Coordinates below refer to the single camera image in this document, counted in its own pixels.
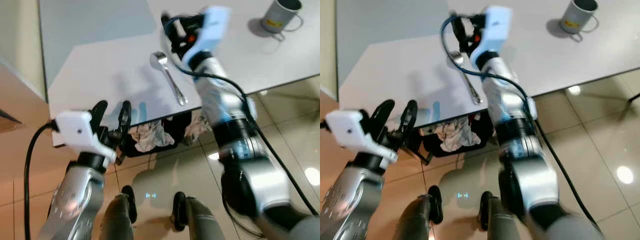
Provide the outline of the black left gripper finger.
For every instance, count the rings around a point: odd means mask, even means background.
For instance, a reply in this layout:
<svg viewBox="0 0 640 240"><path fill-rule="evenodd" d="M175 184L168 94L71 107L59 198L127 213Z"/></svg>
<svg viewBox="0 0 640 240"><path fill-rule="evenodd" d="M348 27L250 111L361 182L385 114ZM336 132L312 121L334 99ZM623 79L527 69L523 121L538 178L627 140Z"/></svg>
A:
<svg viewBox="0 0 640 240"><path fill-rule="evenodd" d="M386 99L384 102L380 103L380 105L378 105L375 108L372 114L372 121L374 122L374 125L375 126L386 125L386 122L390 117L390 114L393 111L394 106L395 106L395 102L393 99Z"/></svg>
<svg viewBox="0 0 640 240"><path fill-rule="evenodd" d="M131 102L125 100L122 102L121 110L118 116L118 132L128 132L131 125Z"/></svg>
<svg viewBox="0 0 640 240"><path fill-rule="evenodd" d="M96 105L93 106L93 108L90 110L90 114L91 114L90 124L92 127L100 126L100 123L102 122L103 117L105 116L105 111L107 107L108 107L107 100L101 100L98 103L96 103Z"/></svg>
<svg viewBox="0 0 640 240"><path fill-rule="evenodd" d="M418 103L410 100L402 112L402 132L411 131L418 118Z"/></svg>

